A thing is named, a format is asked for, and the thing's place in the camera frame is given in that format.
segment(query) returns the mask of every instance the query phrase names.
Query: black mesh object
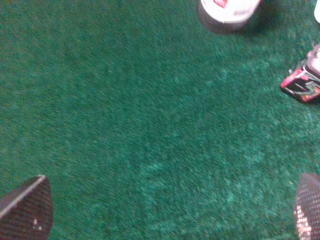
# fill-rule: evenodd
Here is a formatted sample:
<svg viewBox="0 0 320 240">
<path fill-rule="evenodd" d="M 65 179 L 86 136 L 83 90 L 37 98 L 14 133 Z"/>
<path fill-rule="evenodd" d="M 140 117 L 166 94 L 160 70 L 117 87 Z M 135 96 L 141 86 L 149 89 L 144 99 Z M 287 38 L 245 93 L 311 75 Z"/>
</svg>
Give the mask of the black mesh object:
<svg viewBox="0 0 320 240">
<path fill-rule="evenodd" d="M 47 240 L 52 224 L 50 183 L 44 175 L 0 199 L 0 240 Z"/>
<path fill-rule="evenodd" d="M 293 219 L 300 240 L 320 240 L 320 176 L 304 173 L 300 178 Z"/>
</svg>

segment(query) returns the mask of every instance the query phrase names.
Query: artificial grass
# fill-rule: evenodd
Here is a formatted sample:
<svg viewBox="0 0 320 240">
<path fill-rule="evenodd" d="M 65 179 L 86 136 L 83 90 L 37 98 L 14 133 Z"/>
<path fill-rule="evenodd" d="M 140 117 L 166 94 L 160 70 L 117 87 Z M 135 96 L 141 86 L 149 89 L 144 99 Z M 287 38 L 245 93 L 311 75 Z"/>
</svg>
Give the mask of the artificial grass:
<svg viewBox="0 0 320 240">
<path fill-rule="evenodd" d="M 50 239 L 298 239 L 320 111 L 280 91 L 315 0 L 218 35 L 196 1 L 0 4 L 0 193 L 47 175 Z"/>
</svg>

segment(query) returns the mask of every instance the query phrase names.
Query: red logo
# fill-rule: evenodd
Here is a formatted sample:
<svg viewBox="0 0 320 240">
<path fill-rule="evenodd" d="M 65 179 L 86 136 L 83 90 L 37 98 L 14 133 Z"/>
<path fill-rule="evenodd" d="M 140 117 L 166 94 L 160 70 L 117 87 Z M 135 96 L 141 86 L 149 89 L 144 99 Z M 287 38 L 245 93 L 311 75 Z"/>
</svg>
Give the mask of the red logo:
<svg viewBox="0 0 320 240">
<path fill-rule="evenodd" d="M 219 5 L 222 8 L 225 8 L 228 0 L 213 0 L 215 4 Z"/>
</svg>

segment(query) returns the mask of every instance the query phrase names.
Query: green carpet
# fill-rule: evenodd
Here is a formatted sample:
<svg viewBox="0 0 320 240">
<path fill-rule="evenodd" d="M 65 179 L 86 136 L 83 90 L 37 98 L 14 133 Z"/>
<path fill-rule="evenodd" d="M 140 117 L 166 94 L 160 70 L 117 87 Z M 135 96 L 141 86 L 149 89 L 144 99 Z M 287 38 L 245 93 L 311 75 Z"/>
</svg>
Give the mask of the green carpet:
<svg viewBox="0 0 320 240">
<path fill-rule="evenodd" d="M 280 91 L 316 0 L 217 35 L 196 0 L 0 3 L 0 195 L 47 175 L 50 240 L 297 240 L 320 106 Z"/>
</svg>

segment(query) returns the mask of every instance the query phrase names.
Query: white cup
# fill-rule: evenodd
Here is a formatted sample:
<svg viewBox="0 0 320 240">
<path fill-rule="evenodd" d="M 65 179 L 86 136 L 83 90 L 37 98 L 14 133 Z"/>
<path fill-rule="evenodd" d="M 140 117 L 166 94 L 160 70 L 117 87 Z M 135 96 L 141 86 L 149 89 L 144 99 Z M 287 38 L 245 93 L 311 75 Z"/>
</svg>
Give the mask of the white cup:
<svg viewBox="0 0 320 240">
<path fill-rule="evenodd" d="M 315 9 L 314 9 L 315 20 L 320 23 L 320 0 L 317 0 Z"/>
</svg>

